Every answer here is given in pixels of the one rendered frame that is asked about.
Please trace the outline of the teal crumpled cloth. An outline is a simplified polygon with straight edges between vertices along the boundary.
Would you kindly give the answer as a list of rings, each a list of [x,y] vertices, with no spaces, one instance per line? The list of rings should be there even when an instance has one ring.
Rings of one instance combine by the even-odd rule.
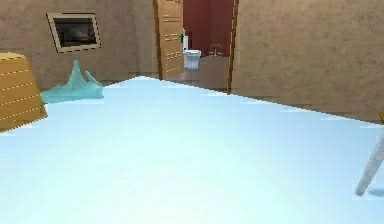
[[[41,92],[40,97],[46,104],[83,99],[102,99],[104,97],[103,85],[89,71],[82,74],[79,62],[75,59],[67,83],[65,85],[56,85],[47,91]]]

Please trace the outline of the white toilet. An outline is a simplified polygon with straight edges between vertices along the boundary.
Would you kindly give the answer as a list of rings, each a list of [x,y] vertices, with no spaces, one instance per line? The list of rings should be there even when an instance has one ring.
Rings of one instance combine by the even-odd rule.
[[[184,67],[186,69],[196,70],[199,68],[199,59],[201,57],[201,51],[189,48],[187,36],[183,38],[183,55]]]

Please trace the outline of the yellow wooden chest of drawers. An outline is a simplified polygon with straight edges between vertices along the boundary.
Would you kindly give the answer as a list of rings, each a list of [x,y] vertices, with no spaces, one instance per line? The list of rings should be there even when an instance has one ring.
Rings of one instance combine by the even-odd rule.
[[[47,117],[28,58],[0,53],[0,133]]]

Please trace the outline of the framed dark wall picture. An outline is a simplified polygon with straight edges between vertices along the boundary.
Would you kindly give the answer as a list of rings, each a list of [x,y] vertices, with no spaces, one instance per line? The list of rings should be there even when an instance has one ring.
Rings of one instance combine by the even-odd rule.
[[[95,13],[47,13],[46,17],[57,53],[101,47]]]

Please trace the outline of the brown sink cabinet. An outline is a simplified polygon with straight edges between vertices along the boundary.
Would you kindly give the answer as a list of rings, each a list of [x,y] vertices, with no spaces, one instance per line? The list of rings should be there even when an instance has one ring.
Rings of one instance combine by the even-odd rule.
[[[200,81],[203,88],[225,91],[229,58],[221,44],[212,44],[208,55],[200,59]]]

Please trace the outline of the light wooden room door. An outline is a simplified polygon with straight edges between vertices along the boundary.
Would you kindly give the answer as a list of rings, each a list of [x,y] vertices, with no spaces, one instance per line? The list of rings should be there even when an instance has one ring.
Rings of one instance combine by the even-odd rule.
[[[184,71],[182,0],[157,0],[160,59],[163,79],[173,79]]]

